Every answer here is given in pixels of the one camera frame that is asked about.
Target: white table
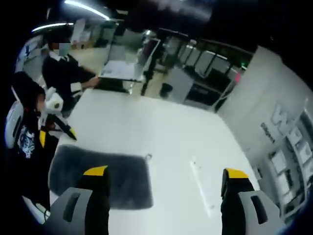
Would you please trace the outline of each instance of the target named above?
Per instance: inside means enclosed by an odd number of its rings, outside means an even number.
[[[110,210],[111,235],[220,235],[223,169],[244,171],[259,189],[244,153],[216,114],[148,97],[86,90],[68,121],[78,140],[62,135],[58,146],[152,154],[153,206]],[[56,199],[51,193],[51,204]]]

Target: child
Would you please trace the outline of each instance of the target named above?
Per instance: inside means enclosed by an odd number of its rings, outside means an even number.
[[[13,75],[12,88],[24,107],[14,156],[18,188],[33,203],[49,209],[48,172],[58,139],[47,135],[44,148],[39,140],[38,119],[44,109],[45,91],[24,71]]]

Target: white wall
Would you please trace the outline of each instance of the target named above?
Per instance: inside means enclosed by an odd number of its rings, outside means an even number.
[[[268,127],[275,144],[282,138],[271,122],[276,104],[280,104],[290,118],[296,118],[306,99],[309,101],[308,110],[312,112],[312,91],[283,64],[279,55],[259,47],[240,83],[218,114],[254,164],[273,146],[261,128],[262,122]]]

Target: ceiling light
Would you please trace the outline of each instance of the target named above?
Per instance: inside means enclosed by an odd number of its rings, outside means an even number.
[[[33,29],[31,32],[35,32],[35,31],[38,31],[40,29],[44,29],[44,28],[50,28],[50,27],[55,27],[55,26],[62,26],[62,25],[73,25],[74,23],[52,23],[52,24],[47,24],[47,25],[43,25],[43,26],[39,26],[35,29]]]
[[[66,0],[64,3],[65,3],[65,4],[69,4],[69,5],[73,5],[73,6],[77,6],[77,7],[80,7],[80,8],[83,8],[83,9],[85,9],[85,10],[87,10],[87,11],[91,11],[91,12],[93,12],[94,14],[97,14],[98,16],[103,17],[103,18],[106,19],[107,21],[110,20],[110,18],[109,18],[108,16],[102,14],[101,12],[99,12],[99,11],[97,11],[97,10],[95,10],[95,9],[93,9],[93,8],[91,8],[91,7],[89,7],[89,6],[83,5],[83,4],[79,3],[79,2]]]

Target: person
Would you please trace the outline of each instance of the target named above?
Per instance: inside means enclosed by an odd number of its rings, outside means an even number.
[[[69,55],[70,32],[67,27],[47,35],[49,56],[44,59],[42,75],[48,88],[54,87],[64,100],[64,108],[73,103],[73,94],[95,87],[99,78]]]
[[[45,91],[24,71],[15,73],[11,81],[12,91],[24,108],[14,147],[16,154],[10,158],[12,174],[21,195],[48,210],[48,172],[58,139],[47,134],[45,147],[40,143],[38,120],[45,106]]]

